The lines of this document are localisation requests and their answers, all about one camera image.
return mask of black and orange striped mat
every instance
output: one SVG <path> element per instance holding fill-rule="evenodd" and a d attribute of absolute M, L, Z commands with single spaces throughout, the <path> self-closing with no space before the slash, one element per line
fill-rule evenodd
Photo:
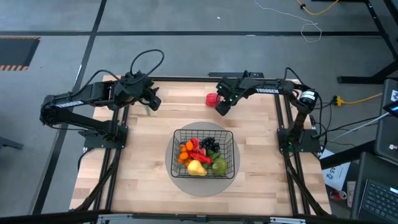
<path fill-rule="evenodd" d="M 0 71 L 25 71 L 39 45 L 40 37 L 0 36 Z"/>

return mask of yellow cable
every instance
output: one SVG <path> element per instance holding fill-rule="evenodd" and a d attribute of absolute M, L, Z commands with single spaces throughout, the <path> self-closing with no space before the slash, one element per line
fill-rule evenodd
<path fill-rule="evenodd" d="M 308 11 L 306 7 L 303 7 L 303 9 L 304 9 L 307 13 L 309 13 L 310 15 L 316 16 L 316 15 L 322 14 L 322 13 L 326 12 L 327 10 L 329 10 L 329 9 L 330 9 L 332 6 L 334 6 L 338 1 L 339 1 L 339 0 L 336 0 L 333 4 L 331 4 L 331 5 L 330 5 L 329 7 L 327 7 L 325 10 L 323 10 L 323 11 L 321 11 L 321 12 L 318 12 L 318 13 L 312 13 L 312 12 Z"/>
<path fill-rule="evenodd" d="M 358 100 L 358 101 L 354 101 L 354 102 L 345 102 L 343 99 L 341 99 L 341 104 L 353 105 L 353 104 L 356 104 L 356 103 L 362 103 L 362 102 L 365 102 L 366 100 L 371 100 L 371 99 L 379 97 L 381 95 L 383 95 L 383 94 L 380 93 L 380 94 L 377 94 L 377 95 L 374 95 L 374 96 L 370 96 L 368 98 L 365 98 L 365 99 L 362 99 L 362 100 Z"/>

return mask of concrete floor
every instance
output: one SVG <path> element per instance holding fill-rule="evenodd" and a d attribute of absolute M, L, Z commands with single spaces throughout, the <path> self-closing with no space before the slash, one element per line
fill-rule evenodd
<path fill-rule="evenodd" d="M 320 11 L 329 4 L 305 2 L 311 11 Z M 0 31 L 90 31 L 100 3 L 100 0 L 0 0 Z M 313 20 L 323 31 L 377 30 L 362 3 L 339 3 L 321 16 L 304 13 L 294 1 L 259 0 L 259 3 Z M 372 3 L 394 47 L 398 49 L 394 41 L 398 37 L 394 20 L 382 1 Z M 302 24 L 297 19 L 264 11 L 250 0 L 113 0 L 107 2 L 99 31 L 299 31 Z M 41 125 L 39 107 L 45 95 L 70 91 L 87 41 L 88 36 L 42 37 L 28 71 L 0 72 L 0 136 L 25 144 L 21 151 L 0 150 L 0 217 L 31 212 L 56 135 L 55 130 Z M 261 71 L 269 78 L 280 78 L 284 68 L 289 66 L 306 84 L 320 92 L 323 101 L 329 101 L 333 95 L 352 101 L 380 93 L 381 85 L 339 85 L 336 77 L 370 76 L 392 62 L 391 53 L 378 37 L 323 37 L 312 44 L 306 43 L 302 37 L 97 37 L 83 83 L 102 68 L 124 74 L 136 54 L 151 48 L 162 49 L 166 54 L 163 64 L 153 75 L 206 76 L 208 72 L 252 70 Z M 136 68 L 145 71 L 156 59 L 156 55 L 145 56 L 137 61 Z M 354 106 L 332 108 L 331 127 L 376 116 L 379 104 L 380 98 Z M 76 108 L 75 112 L 91 116 L 93 108 Z M 328 121 L 329 113 L 329 109 L 324 111 L 324 123 Z M 318 112 L 314 112 L 314 117 L 318 119 Z M 375 133 L 376 127 L 372 126 L 367 131 L 359 130 L 347 135 L 338 142 L 358 145 L 374 139 Z M 331 133 L 330 138 L 336 134 L 339 133 Z M 82 148 L 83 138 L 69 131 L 43 212 L 68 210 Z M 328 145 L 328 149 L 334 152 L 346 148 L 333 143 Z M 347 217 L 349 212 L 333 204 L 332 211 L 341 217 Z"/>

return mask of black wire basket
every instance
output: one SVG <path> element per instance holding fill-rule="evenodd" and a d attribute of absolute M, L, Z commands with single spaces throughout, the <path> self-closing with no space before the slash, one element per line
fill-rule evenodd
<path fill-rule="evenodd" d="M 191 138 L 204 140 L 207 137 L 213 137 L 215 142 L 220 144 L 220 158 L 228 163 L 225 175 L 216 175 L 213 173 L 211 166 L 207 168 L 206 176 L 194 176 L 188 173 L 184 164 L 178 163 L 180 155 L 180 144 L 185 144 Z M 171 175 L 181 178 L 202 178 L 202 179 L 232 179 L 235 176 L 235 158 L 234 158 L 234 136 L 231 131 L 214 131 L 214 130 L 189 130 L 178 129 L 174 132 Z"/>

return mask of laptop keyboard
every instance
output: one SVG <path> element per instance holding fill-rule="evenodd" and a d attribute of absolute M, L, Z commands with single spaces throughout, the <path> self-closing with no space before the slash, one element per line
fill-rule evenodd
<path fill-rule="evenodd" d="M 392 223 L 398 223 L 398 190 L 368 180 L 362 207 Z"/>

